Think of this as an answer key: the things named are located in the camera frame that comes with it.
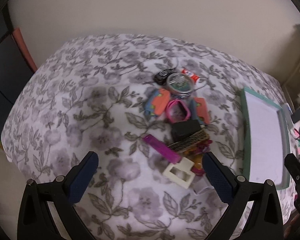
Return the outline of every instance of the pile of objects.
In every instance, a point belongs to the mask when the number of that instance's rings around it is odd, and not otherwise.
[[[191,98],[199,76],[183,69],[165,69],[154,76],[164,88],[156,89],[145,103],[145,115],[159,117],[164,112],[171,124],[174,143],[166,146],[151,134],[143,140],[164,156],[170,164],[163,175],[188,188],[195,176],[205,174],[203,154],[210,151],[212,141],[204,131],[210,117],[204,98]]]

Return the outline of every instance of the purple plastic strip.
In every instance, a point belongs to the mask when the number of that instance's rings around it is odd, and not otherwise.
[[[176,164],[181,161],[182,157],[176,152],[172,151],[164,143],[159,141],[157,138],[148,134],[143,140],[149,144],[153,149],[159,152],[163,157],[165,157],[169,162]]]

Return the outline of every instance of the bed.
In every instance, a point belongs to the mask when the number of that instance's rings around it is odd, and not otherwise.
[[[66,175],[90,150],[97,173],[76,211],[96,239],[203,240],[227,205],[214,190],[195,195],[161,175],[168,163],[141,140],[152,134],[171,143],[163,118],[148,119],[143,104],[158,87],[153,75],[186,68],[201,77],[211,123],[211,151],[239,175],[244,157],[240,92],[248,87],[285,102],[273,77],[224,52],[167,37],[119,34],[65,43],[38,69],[19,95],[2,131],[9,161],[38,183]],[[290,136],[290,149],[296,145]],[[194,185],[199,183],[197,177]],[[278,195],[285,223],[294,182]],[[233,237],[248,218],[247,206]]]

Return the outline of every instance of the pink bangle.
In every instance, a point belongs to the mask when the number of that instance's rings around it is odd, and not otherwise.
[[[185,112],[185,115],[186,115],[186,117],[184,118],[184,120],[181,120],[181,121],[176,121],[176,120],[174,119],[174,117],[170,114],[170,110],[172,109],[172,107],[173,107],[174,105],[178,105],[178,104],[181,104],[181,107],[183,108],[183,110],[184,110],[184,112]],[[167,118],[169,119],[169,121],[170,121],[171,123],[187,121],[187,120],[190,118],[190,116],[191,116],[190,110],[189,110],[188,107],[185,105],[185,103],[184,103],[183,101],[181,101],[180,99],[172,100],[172,101],[170,101],[170,102],[167,104],[166,114],[167,114]]]

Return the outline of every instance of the wall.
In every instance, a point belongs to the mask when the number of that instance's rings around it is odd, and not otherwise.
[[[232,54],[283,82],[300,58],[300,14],[290,0],[10,0],[37,65],[87,34],[144,33]]]

